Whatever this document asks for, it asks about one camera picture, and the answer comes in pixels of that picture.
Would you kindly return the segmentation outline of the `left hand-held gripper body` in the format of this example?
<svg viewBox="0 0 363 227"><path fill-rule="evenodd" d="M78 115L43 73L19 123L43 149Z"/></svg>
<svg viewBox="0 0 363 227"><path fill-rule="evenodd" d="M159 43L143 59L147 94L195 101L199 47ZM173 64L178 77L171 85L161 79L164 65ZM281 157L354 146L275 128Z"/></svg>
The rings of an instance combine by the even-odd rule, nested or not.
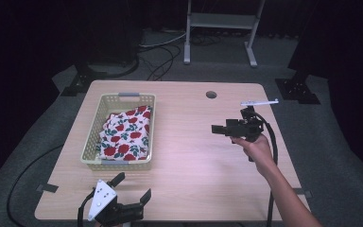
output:
<svg viewBox="0 0 363 227"><path fill-rule="evenodd" d="M114 189L119 184L119 181L97 182L88 213L89 221L95 220L102 227L113 227L144 217L144 203L122 204L117 201L118 195Z"/></svg>

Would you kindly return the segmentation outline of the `white metal stand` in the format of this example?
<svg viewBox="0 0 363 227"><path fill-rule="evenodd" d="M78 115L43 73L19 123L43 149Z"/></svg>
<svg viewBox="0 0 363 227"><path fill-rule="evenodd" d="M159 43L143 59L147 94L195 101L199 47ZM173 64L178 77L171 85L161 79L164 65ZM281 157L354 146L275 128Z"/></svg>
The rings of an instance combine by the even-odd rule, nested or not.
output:
<svg viewBox="0 0 363 227"><path fill-rule="evenodd" d="M183 46L183 63L189 64L191 62L190 36L193 28L230 28L245 29L251 32L250 38L244 42L244 45L249 58L250 66L252 68L257 67L258 64L253 53L252 45L261 20L265 3L266 0L259 0L259 6L256 13L253 15L233 15L193 12L191 10L192 0L188 0L186 11L185 42Z"/></svg>

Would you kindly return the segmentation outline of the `cream plastic basket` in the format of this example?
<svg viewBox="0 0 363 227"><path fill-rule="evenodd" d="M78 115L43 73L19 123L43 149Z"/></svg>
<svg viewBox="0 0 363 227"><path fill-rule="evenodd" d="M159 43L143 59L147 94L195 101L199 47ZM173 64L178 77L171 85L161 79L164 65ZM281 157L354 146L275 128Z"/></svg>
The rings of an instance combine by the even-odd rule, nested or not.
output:
<svg viewBox="0 0 363 227"><path fill-rule="evenodd" d="M104 94L98 101L95 118L89 130L80 161L92 171L143 171L150 169L153 148L153 130L148 133L148 151L145 160L107 161L98 157L98 134L103 131L104 122L110 114L129 111L142 105L155 107L156 96L153 94L119 93Z"/></svg>

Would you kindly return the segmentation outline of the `person's right hand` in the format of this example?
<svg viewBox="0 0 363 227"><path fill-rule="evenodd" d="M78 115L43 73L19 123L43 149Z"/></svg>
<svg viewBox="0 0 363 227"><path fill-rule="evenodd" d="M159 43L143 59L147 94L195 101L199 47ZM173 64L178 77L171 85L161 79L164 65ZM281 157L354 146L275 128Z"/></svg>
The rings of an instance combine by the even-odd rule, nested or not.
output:
<svg viewBox="0 0 363 227"><path fill-rule="evenodd" d="M270 151L270 145L265 135L260 134L254 142L249 142L243 138L232 137L231 141L234 144L240 146L244 153L251 157L255 162L258 172L263 176L267 177L269 172L276 167L272 154Z"/></svg>

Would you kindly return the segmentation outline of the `grey tape tab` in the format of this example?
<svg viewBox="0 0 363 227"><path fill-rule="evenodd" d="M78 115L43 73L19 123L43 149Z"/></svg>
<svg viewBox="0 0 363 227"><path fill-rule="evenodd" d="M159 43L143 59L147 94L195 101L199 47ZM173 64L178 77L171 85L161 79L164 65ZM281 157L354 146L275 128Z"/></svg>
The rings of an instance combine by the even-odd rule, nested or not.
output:
<svg viewBox="0 0 363 227"><path fill-rule="evenodd" d="M311 199L313 197L313 194L310 190L304 190L302 188L294 188L294 191L297 195L303 195L307 199Z"/></svg>
<svg viewBox="0 0 363 227"><path fill-rule="evenodd" d="M57 190L58 190L58 187L56 185L49 184L49 183L40 184L37 187L37 191L39 191L39 192L45 191L45 192L55 193Z"/></svg>

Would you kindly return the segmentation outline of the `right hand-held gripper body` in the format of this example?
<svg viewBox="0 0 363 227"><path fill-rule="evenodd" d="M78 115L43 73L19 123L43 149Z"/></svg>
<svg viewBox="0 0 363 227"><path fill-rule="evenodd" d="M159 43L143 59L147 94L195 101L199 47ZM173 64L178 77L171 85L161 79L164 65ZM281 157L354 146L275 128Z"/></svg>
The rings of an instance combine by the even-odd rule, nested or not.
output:
<svg viewBox="0 0 363 227"><path fill-rule="evenodd" d="M226 135L231 137L244 137L246 141L255 142L259 135L267 128L270 139L275 141L275 133L267 120L254 110L255 106L278 104L279 100L248 100L242 101L244 109L240 111L241 119L226 120Z"/></svg>

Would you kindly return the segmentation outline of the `red floral white cloth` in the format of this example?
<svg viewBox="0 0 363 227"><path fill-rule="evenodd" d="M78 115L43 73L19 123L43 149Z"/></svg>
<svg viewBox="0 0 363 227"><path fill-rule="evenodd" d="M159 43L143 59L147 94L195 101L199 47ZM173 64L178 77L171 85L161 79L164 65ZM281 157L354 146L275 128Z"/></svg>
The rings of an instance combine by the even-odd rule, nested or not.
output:
<svg viewBox="0 0 363 227"><path fill-rule="evenodd" d="M98 134L99 158L109 161L146 160L152 110L151 106L144 105L111 113Z"/></svg>

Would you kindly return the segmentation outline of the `black stand base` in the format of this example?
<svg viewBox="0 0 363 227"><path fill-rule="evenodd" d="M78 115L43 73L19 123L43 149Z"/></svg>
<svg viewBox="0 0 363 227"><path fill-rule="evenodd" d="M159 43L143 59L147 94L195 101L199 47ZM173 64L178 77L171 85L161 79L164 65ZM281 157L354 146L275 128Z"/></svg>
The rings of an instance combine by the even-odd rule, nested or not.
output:
<svg viewBox="0 0 363 227"><path fill-rule="evenodd" d="M306 85L308 77L308 74L297 71L291 79L275 79L282 98L297 100L300 104L320 104L317 96Z"/></svg>
<svg viewBox="0 0 363 227"><path fill-rule="evenodd" d="M103 79L107 76L106 72L92 69L87 62L77 63L75 67L77 73L71 84L63 89L61 96L76 96L80 93L86 93L94 80Z"/></svg>

